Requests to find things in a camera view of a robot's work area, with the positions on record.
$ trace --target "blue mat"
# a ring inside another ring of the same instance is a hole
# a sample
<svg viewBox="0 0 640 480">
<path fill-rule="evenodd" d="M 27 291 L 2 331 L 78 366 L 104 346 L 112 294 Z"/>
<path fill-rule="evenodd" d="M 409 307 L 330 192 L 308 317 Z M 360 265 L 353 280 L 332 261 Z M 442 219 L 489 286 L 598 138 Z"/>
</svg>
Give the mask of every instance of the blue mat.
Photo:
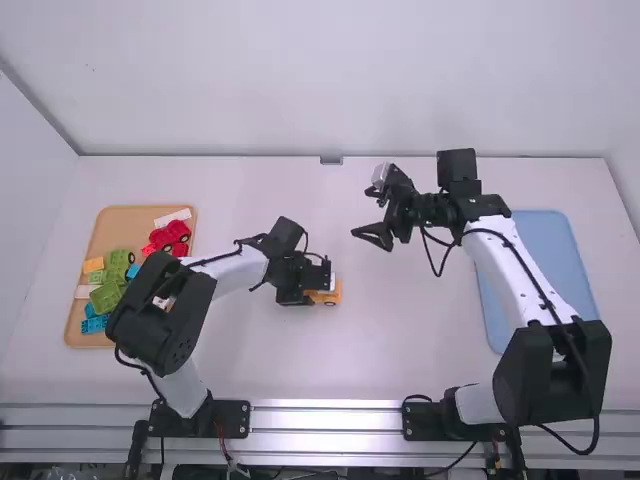
<svg viewBox="0 0 640 480">
<path fill-rule="evenodd" d="M 555 210 L 513 212 L 520 238 L 554 289 L 584 320 L 600 318 L 578 246 L 564 214 Z M 507 322 L 489 281 L 477 272 L 487 340 L 492 350 L 504 353 L 513 328 Z"/>
</svg>

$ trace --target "wooden tray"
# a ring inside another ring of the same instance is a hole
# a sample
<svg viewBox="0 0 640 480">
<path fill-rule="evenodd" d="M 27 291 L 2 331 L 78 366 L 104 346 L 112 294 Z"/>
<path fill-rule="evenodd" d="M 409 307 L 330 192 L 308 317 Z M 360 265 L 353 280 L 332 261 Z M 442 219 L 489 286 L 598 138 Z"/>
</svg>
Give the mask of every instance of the wooden tray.
<svg viewBox="0 0 640 480">
<path fill-rule="evenodd" d="M 105 256 L 116 248 L 128 248 L 136 256 L 135 263 L 141 265 L 145 257 L 140 249 L 149 243 L 149 234 L 155 229 L 153 220 L 183 208 L 189 208 L 192 215 L 190 219 L 185 220 L 193 232 L 187 242 L 191 255 L 196 234 L 196 210 L 191 205 L 122 205 L 106 207 L 98 214 L 84 260 Z M 78 285 L 88 284 L 88 275 L 82 273 L 82 265 L 78 267 Z M 84 299 L 73 300 L 64 329 L 64 342 L 72 348 L 113 347 L 113 342 L 104 333 L 80 333 L 80 324 L 85 319 L 84 307 L 87 303 L 88 300 Z"/>
</svg>

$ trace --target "metal extrusion bar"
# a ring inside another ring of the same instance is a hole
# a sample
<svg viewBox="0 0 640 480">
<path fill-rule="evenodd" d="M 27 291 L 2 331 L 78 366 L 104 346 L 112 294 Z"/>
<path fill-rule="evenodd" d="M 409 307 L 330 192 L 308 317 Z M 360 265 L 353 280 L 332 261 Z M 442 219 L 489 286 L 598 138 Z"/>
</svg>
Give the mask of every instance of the metal extrusion bar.
<svg viewBox="0 0 640 480">
<path fill-rule="evenodd" d="M 400 402 L 356 400 L 252 401 L 251 433 L 228 440 L 231 454 L 248 465 L 438 467 L 451 463 L 467 442 L 407 442 Z M 123 463 L 145 405 L 0 405 L 0 462 Z M 591 421 L 558 423 L 569 442 L 583 446 Z M 603 411 L 597 450 L 573 455 L 537 428 L 521 429 L 530 468 L 640 469 L 640 411 Z M 484 466 L 484 445 L 460 463 Z M 509 454 L 501 450 L 504 464 Z M 165 439 L 166 463 L 223 464 L 215 439 Z M 143 462 L 160 462 L 160 441 L 150 438 Z"/>
</svg>

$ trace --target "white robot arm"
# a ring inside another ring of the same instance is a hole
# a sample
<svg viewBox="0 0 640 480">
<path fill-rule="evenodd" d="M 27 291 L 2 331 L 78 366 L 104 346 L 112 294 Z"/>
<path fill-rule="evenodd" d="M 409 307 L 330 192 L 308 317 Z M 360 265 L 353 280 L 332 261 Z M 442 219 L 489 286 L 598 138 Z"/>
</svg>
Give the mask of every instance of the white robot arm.
<svg viewBox="0 0 640 480">
<path fill-rule="evenodd" d="M 395 164 L 377 167 L 365 195 L 387 206 L 384 219 L 352 234 L 390 252 L 394 238 L 408 243 L 414 227 L 423 239 L 428 227 L 448 228 L 451 246 L 461 245 L 498 293 L 514 334 L 490 381 L 445 392 L 437 407 L 445 430 L 452 438 L 476 440 L 483 425 L 596 418 L 611 354 L 609 331 L 600 320 L 583 322 L 549 284 L 505 202 L 482 194 L 473 149 L 438 152 L 437 168 L 440 192 L 421 194 Z"/>
<path fill-rule="evenodd" d="M 194 418 L 210 392 L 190 357 L 214 300 L 270 283 L 280 305 L 311 305 L 306 292 L 331 290 L 331 261 L 322 257 L 314 264 L 306 249 L 296 250 L 303 235 L 300 225 L 280 217 L 270 233 L 237 240 L 230 253 L 181 259 L 165 252 L 151 255 L 109 317 L 106 335 L 116 344 L 118 361 L 148 375 L 162 401 L 181 418 Z"/>
</svg>

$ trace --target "blue lego brick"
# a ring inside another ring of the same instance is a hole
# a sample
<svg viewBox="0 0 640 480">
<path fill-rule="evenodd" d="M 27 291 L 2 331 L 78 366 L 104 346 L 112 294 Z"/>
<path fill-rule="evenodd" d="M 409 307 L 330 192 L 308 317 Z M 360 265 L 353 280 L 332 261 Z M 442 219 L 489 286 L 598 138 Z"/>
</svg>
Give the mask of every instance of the blue lego brick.
<svg viewBox="0 0 640 480">
<path fill-rule="evenodd" d="M 133 280 L 140 271 L 140 265 L 131 265 L 127 270 L 127 280 Z"/>
<path fill-rule="evenodd" d="M 80 326 L 80 332 L 83 335 L 104 332 L 104 329 L 107 328 L 107 320 L 109 320 L 109 315 L 100 315 L 99 317 L 83 320 Z"/>
<path fill-rule="evenodd" d="M 97 316 L 96 309 L 93 308 L 93 303 L 89 302 L 84 307 L 84 315 L 86 318 L 93 318 Z"/>
</svg>

